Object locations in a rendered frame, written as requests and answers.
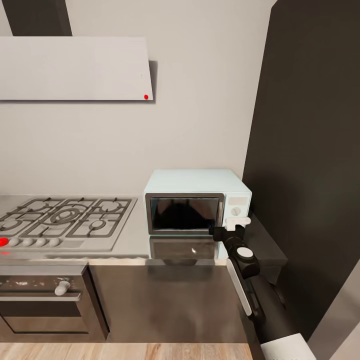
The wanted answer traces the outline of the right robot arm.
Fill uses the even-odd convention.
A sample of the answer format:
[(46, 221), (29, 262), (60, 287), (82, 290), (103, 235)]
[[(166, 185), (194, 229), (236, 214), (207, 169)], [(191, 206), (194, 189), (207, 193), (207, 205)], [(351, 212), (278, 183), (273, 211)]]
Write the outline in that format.
[(247, 317), (254, 324), (265, 360), (317, 360), (295, 322), (286, 311), (276, 285), (260, 275), (254, 252), (243, 242), (249, 217), (227, 217), (226, 226), (213, 227), (209, 235), (223, 242), (228, 253), (227, 268)]

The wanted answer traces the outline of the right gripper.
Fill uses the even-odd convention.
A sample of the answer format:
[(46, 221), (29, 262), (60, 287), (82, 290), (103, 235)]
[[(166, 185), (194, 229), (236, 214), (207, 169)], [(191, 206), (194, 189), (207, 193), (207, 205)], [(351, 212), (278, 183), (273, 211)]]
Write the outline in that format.
[(226, 245), (227, 241), (231, 238), (238, 238), (241, 241), (244, 240), (245, 229), (241, 226), (236, 226), (235, 231), (227, 231), (224, 226), (213, 227), (209, 222), (209, 235), (213, 235), (215, 242), (223, 242)]

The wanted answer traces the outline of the microwave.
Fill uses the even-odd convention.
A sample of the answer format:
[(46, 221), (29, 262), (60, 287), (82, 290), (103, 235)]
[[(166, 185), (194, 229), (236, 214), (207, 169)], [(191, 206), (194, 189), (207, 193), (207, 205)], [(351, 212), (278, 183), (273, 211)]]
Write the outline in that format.
[(149, 235), (209, 235), (247, 217), (251, 190), (231, 169), (155, 169), (143, 191)]

